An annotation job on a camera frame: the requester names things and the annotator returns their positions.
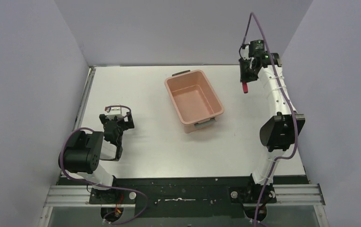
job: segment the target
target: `gray wall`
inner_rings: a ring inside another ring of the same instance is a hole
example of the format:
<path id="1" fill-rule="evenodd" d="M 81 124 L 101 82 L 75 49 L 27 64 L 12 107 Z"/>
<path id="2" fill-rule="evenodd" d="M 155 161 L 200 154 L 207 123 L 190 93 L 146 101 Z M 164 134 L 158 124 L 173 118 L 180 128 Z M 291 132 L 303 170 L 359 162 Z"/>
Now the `gray wall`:
<path id="1" fill-rule="evenodd" d="M 361 226 L 361 1 L 314 0 L 284 55 L 299 148 L 332 227 Z"/>
<path id="2" fill-rule="evenodd" d="M 254 11 L 282 54 L 312 0 L 55 0 L 89 65 L 238 64 Z M 253 24 L 248 40 L 261 35 Z"/>
<path id="3" fill-rule="evenodd" d="M 87 71 L 53 0 L 0 0 L 0 227 L 37 225 Z"/>

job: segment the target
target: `pink plastic bin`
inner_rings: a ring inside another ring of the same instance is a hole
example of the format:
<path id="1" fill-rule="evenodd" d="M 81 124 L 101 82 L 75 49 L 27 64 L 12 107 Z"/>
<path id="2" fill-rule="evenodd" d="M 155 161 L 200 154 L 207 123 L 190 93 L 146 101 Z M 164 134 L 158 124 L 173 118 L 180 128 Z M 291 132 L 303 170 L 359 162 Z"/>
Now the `pink plastic bin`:
<path id="1" fill-rule="evenodd" d="M 221 101 L 201 70 L 173 74 L 165 86 L 185 133 L 213 124 L 223 113 Z"/>

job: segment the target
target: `screw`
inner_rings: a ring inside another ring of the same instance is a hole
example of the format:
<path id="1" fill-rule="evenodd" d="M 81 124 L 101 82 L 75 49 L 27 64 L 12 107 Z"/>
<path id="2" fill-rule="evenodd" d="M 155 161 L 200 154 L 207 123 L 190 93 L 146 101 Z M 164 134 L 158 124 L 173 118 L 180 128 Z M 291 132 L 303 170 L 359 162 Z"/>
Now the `screw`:
<path id="1" fill-rule="evenodd" d="M 238 192 L 236 192 L 236 191 L 231 192 L 232 199 L 236 199 L 237 197 L 238 197 Z"/>
<path id="2" fill-rule="evenodd" d="M 134 200 L 135 198 L 136 198 L 136 193 L 135 192 L 129 193 L 129 199 Z"/>

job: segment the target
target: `purple cable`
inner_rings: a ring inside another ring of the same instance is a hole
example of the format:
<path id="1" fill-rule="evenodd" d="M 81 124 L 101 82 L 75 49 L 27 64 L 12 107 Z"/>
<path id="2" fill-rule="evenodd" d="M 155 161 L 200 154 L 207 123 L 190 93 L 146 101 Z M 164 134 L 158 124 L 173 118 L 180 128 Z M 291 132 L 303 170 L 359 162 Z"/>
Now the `purple cable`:
<path id="1" fill-rule="evenodd" d="M 125 106 L 125 105 L 109 105 L 109 106 L 105 107 L 105 110 L 108 109 L 108 108 L 113 108 L 113 107 L 120 107 L 120 108 L 125 108 L 125 109 L 129 110 L 129 113 L 127 113 L 125 116 L 123 116 L 124 119 L 127 118 L 130 115 L 130 113 L 132 112 L 132 110 L 129 107 Z"/>
<path id="2" fill-rule="evenodd" d="M 243 38 L 243 43 L 242 45 L 244 45 L 245 41 L 246 41 L 246 36 L 247 36 L 247 31 L 249 30 L 249 26 L 250 26 L 250 21 L 251 21 L 251 17 L 254 17 L 254 20 L 256 21 L 257 23 L 257 26 L 260 30 L 260 33 L 261 33 L 261 36 L 263 36 L 263 40 L 264 40 L 264 45 L 266 46 L 266 49 L 267 49 L 267 52 L 268 52 L 268 55 L 269 55 L 269 59 L 271 61 L 271 64 L 272 64 L 272 69 L 274 70 L 274 74 L 275 74 L 275 79 L 276 79 L 276 82 L 278 83 L 278 86 L 281 90 L 281 93 L 282 95 L 284 96 L 284 99 L 286 100 L 288 106 L 289 106 L 289 109 L 291 110 L 291 114 L 292 114 L 292 120 L 293 120 L 293 129 L 294 129 L 294 147 L 293 147 L 293 151 L 292 151 L 292 154 L 289 156 L 289 157 L 283 157 L 283 156 L 279 156 L 279 157 L 276 157 L 274 159 L 274 162 L 272 163 L 271 165 L 271 169 L 269 170 L 269 174 L 264 182 L 264 185 L 263 185 L 263 188 L 261 189 L 261 192 L 260 192 L 260 195 L 258 197 L 258 202 L 257 202 L 257 205 L 256 205 L 256 212 L 254 213 L 254 219 L 253 219 L 253 222 L 254 222 L 254 227 L 257 226 L 257 215 L 258 215 L 258 208 L 260 207 L 260 201 L 261 201 L 261 198 L 263 197 L 263 194 L 264 194 L 264 189 L 268 183 L 268 179 L 269 177 L 271 176 L 272 172 L 274 171 L 274 168 L 275 168 L 275 163 L 277 160 L 279 159 L 285 159 L 285 160 L 288 160 L 288 159 L 291 159 L 295 154 L 296 154 L 296 150 L 297 150 L 297 136 L 298 136 L 298 131 L 297 131 L 297 122 L 296 122 L 296 116 L 294 114 L 294 111 L 293 111 L 293 107 L 292 107 L 292 104 L 290 102 L 290 100 L 288 99 L 288 97 L 286 96 L 286 93 L 284 91 L 284 88 L 282 87 L 282 84 L 281 84 L 281 80 L 279 79 L 279 76 L 278 76 L 278 73 L 276 72 L 276 69 L 275 69 L 275 64 L 274 64 L 274 58 L 272 57 L 272 54 L 269 50 L 269 47 L 268 47 L 268 43 L 267 43 L 267 40 L 266 40 L 266 37 L 264 35 L 264 32 L 263 32 L 263 29 L 261 28 L 261 25 L 260 23 L 258 22 L 257 20 L 257 17 L 256 15 L 251 12 L 250 13 L 250 17 L 249 17 L 249 22 L 247 24 L 247 28 L 246 28 L 246 33 L 244 35 L 244 38 Z"/>
<path id="3" fill-rule="evenodd" d="M 121 222 L 112 222 L 111 224 L 112 225 L 120 225 L 120 224 L 125 224 L 125 223 L 128 223 L 130 221 L 132 221 L 133 219 L 139 217 L 147 208 L 147 205 L 148 205 L 148 197 L 146 194 L 138 191 L 138 190 L 134 190 L 134 189 L 130 189 L 130 188 L 120 188 L 120 187 L 114 187 L 114 186 L 107 186 L 107 185 L 102 185 L 102 184 L 99 184 L 99 183 L 93 183 L 91 181 L 88 181 L 88 180 L 85 180 L 85 179 L 77 179 L 77 178 L 73 178 L 71 177 L 67 171 L 65 170 L 64 168 L 64 152 L 65 152 L 65 147 L 66 147 L 66 144 L 68 142 L 68 140 L 70 139 L 70 137 L 77 131 L 80 131 L 80 130 L 88 130 L 88 131 L 91 131 L 91 132 L 94 132 L 94 130 L 90 129 L 90 128 L 86 128 L 86 127 L 82 127 L 82 128 L 78 128 L 78 129 L 75 129 L 73 132 L 70 133 L 70 135 L 66 138 L 64 144 L 62 145 L 62 149 L 61 149 L 61 153 L 60 153 L 60 165 L 61 165 L 61 170 L 62 172 L 64 173 L 64 175 L 70 179 L 70 180 L 73 180 L 73 181 L 78 181 L 78 182 L 82 182 L 82 183 L 88 183 L 88 184 L 91 184 L 91 185 L 94 185 L 94 186 L 98 186 L 98 187 L 102 187 L 102 188 L 110 188 L 110 189 L 115 189 L 115 190 L 123 190 L 123 191 L 129 191 L 129 192 L 135 192 L 135 193 L 138 193 L 138 194 L 141 194 L 143 195 L 146 199 L 147 199 L 147 202 L 146 202 L 146 205 L 144 206 L 144 208 L 139 212 L 137 213 L 135 216 L 133 216 L 132 218 L 128 219 L 128 220 L 125 220 L 125 221 L 121 221 Z M 112 212 L 106 214 L 103 219 L 105 219 L 108 215 L 112 214 Z"/>

